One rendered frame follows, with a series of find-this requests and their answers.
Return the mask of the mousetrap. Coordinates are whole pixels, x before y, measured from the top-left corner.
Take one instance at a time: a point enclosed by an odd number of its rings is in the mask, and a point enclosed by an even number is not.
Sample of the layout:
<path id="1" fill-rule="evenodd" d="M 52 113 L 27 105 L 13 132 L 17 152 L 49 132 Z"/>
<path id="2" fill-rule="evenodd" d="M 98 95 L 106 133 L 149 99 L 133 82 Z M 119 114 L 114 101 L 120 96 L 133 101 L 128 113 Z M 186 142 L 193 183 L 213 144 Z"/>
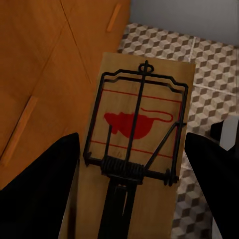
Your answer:
<path id="1" fill-rule="evenodd" d="M 104 52 L 58 239 L 170 239 L 196 63 Z"/>

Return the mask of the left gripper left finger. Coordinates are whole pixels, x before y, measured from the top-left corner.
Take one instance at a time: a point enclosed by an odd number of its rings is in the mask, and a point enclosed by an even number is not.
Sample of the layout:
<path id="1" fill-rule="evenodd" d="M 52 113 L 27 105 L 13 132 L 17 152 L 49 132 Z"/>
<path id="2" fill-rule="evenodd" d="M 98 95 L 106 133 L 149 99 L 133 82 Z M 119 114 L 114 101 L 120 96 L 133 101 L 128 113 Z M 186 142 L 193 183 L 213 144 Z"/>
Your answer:
<path id="1" fill-rule="evenodd" d="M 63 136 L 0 191 L 0 239 L 58 239 L 79 153 Z"/>

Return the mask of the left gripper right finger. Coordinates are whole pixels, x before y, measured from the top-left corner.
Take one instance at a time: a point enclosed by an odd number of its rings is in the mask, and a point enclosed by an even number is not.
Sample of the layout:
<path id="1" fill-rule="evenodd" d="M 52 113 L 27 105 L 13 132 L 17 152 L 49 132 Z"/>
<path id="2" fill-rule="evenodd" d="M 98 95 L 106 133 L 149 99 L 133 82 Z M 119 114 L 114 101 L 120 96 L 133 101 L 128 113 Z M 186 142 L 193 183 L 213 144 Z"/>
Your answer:
<path id="1" fill-rule="evenodd" d="M 239 158 L 194 133 L 184 149 L 222 238 L 239 239 Z"/>

